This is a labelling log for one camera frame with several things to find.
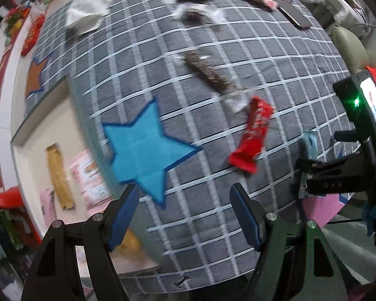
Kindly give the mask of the light blue snack packet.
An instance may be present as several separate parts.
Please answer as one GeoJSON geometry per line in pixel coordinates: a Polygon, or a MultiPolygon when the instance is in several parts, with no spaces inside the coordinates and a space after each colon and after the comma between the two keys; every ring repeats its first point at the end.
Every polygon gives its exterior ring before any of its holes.
{"type": "MultiPolygon", "coordinates": [[[[314,131],[307,130],[304,132],[303,142],[305,145],[305,159],[306,160],[316,160],[317,159],[317,134],[314,131]]],[[[307,192],[307,183],[306,183],[307,174],[302,171],[302,177],[300,181],[300,190],[299,198],[306,198],[308,195],[307,192]]]]}

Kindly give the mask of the white tray box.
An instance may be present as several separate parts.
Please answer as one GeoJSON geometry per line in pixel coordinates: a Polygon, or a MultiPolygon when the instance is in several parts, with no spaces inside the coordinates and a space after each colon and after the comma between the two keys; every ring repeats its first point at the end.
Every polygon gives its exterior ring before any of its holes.
{"type": "Polygon", "coordinates": [[[57,219],[76,223],[102,213],[126,189],[69,75],[27,112],[11,148],[24,205],[41,236],[57,219]]]}

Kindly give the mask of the red plastic stool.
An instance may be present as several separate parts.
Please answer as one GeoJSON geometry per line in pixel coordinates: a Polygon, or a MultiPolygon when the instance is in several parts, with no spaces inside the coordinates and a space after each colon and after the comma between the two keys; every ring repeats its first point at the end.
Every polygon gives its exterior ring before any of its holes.
{"type": "Polygon", "coordinates": [[[26,211],[19,186],[14,186],[7,191],[0,192],[0,209],[14,211],[21,219],[18,219],[17,228],[21,240],[28,247],[38,247],[41,238],[26,211]]]}

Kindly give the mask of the pink wafer packet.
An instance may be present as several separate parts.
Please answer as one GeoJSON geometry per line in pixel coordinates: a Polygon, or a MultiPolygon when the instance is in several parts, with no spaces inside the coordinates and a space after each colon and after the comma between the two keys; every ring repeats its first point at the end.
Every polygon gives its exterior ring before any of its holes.
{"type": "Polygon", "coordinates": [[[57,219],[54,203],[54,191],[46,189],[40,192],[41,209],[45,225],[49,227],[57,219]]]}

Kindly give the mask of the long red snack bar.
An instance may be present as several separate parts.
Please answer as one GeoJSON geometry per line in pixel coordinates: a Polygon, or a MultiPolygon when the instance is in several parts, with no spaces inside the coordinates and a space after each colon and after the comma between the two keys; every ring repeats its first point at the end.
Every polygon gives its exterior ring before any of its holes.
{"type": "Polygon", "coordinates": [[[256,159],[263,148],[272,114],[273,108],[266,101],[258,96],[251,99],[244,134],[238,148],[228,158],[231,165],[247,173],[257,171],[256,159]]]}

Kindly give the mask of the clear wrapped chocolate stick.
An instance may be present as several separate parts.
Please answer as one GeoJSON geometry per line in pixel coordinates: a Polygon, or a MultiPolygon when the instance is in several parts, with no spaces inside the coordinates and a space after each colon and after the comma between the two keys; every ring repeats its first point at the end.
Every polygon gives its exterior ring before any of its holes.
{"type": "Polygon", "coordinates": [[[183,54],[173,56],[176,64],[185,64],[195,75],[202,78],[233,113],[247,109],[249,101],[243,89],[238,88],[233,80],[217,71],[208,59],[209,56],[202,56],[196,50],[188,50],[183,54]]]}

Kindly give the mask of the white crumpled tissue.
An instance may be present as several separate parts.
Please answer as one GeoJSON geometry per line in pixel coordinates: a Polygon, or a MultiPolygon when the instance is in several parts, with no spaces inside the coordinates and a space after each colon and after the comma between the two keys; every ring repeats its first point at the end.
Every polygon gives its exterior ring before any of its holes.
{"type": "Polygon", "coordinates": [[[66,12],[67,30],[83,35],[100,27],[110,14],[110,0],[73,0],[66,12]]]}

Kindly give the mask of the clear wrapped dark candy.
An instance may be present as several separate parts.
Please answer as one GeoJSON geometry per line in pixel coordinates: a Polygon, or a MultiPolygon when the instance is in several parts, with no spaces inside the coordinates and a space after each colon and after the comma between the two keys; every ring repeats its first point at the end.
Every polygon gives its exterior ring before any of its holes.
{"type": "Polygon", "coordinates": [[[173,18],[192,23],[222,25],[225,23],[223,9],[205,4],[180,4],[173,13],[173,18]]]}

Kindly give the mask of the gold snack bar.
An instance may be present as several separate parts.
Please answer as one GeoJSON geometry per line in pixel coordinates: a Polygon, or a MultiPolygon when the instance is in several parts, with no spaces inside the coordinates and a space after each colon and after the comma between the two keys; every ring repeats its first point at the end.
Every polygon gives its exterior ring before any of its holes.
{"type": "Polygon", "coordinates": [[[73,209],[74,199],[71,188],[64,171],[64,161],[62,151],[57,143],[46,148],[47,165],[54,191],[59,198],[62,209],[73,209]]]}

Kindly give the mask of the yellow rice cracker packet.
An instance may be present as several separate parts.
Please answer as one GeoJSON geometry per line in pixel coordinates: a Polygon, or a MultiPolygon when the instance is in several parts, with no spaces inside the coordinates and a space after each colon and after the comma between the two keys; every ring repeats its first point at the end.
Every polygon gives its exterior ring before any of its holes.
{"type": "Polygon", "coordinates": [[[136,257],[142,250],[142,245],[138,237],[130,229],[127,229],[122,243],[116,246],[115,251],[124,257],[136,257]]]}

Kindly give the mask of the pink white snack packet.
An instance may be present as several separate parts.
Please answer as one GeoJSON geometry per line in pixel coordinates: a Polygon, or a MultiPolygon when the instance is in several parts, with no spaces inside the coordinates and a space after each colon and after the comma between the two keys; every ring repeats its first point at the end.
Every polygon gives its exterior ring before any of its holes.
{"type": "Polygon", "coordinates": [[[86,203],[87,213],[102,213],[113,200],[113,195],[88,149],[70,163],[70,170],[86,203]]]}

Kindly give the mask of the grey checkered mat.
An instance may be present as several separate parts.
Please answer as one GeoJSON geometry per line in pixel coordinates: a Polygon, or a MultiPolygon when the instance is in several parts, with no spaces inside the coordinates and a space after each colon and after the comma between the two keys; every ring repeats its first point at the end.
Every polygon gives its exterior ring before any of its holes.
{"type": "Polygon", "coordinates": [[[139,209],[153,241],[161,245],[161,268],[123,279],[130,293],[171,293],[206,287],[246,274],[257,254],[239,228],[229,203],[241,183],[266,211],[295,221],[290,191],[303,134],[317,136],[318,159],[349,154],[354,145],[336,143],[348,129],[334,82],[348,69],[328,34],[298,0],[293,6],[311,27],[299,30],[280,12],[243,0],[211,0],[224,13],[220,25],[192,25],[174,17],[171,0],[111,0],[99,29],[75,37],[66,30],[66,8],[43,25],[34,56],[47,60],[43,86],[71,75],[96,126],[130,122],[152,99],[166,134],[201,150],[167,174],[166,206],[142,195],[139,209]],[[231,167],[246,113],[234,113],[180,61],[196,49],[247,96],[274,109],[257,172],[231,167]]]}

